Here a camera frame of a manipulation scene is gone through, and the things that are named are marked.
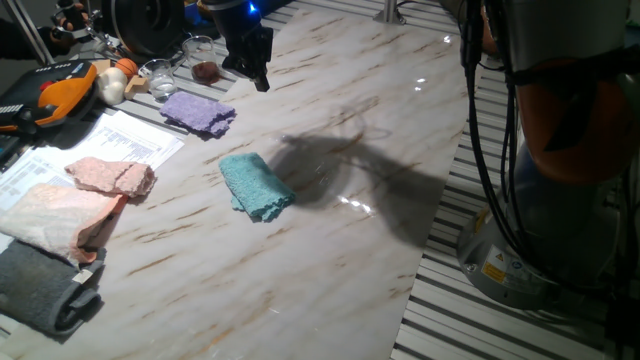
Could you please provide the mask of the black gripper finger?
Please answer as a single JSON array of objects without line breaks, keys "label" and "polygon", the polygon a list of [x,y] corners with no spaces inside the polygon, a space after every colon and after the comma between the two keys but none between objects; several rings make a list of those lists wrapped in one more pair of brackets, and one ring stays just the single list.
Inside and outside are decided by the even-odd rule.
[{"label": "black gripper finger", "polygon": [[267,74],[260,72],[259,35],[250,35],[245,39],[228,39],[226,47],[228,55],[222,62],[222,68],[250,80],[257,91],[267,92],[270,89]]},{"label": "black gripper finger", "polygon": [[267,64],[271,61],[273,47],[274,30],[270,27],[262,26],[259,32],[260,45],[260,72],[267,74]]}]

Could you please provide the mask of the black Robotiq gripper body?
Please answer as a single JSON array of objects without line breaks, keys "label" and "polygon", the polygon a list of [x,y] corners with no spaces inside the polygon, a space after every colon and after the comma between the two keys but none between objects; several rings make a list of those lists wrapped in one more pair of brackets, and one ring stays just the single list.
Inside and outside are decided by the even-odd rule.
[{"label": "black Robotiq gripper body", "polygon": [[209,11],[228,49],[263,46],[261,14],[251,0],[210,0]]}]

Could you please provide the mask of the person hand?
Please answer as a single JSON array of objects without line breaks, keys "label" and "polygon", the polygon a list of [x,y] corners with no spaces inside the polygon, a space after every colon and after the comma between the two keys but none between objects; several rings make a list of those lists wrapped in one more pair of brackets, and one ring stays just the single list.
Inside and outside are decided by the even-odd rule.
[{"label": "person hand", "polygon": [[76,43],[92,39],[89,27],[89,11],[85,0],[57,0],[56,12],[51,16],[54,23],[52,40],[56,45],[68,49]]}]

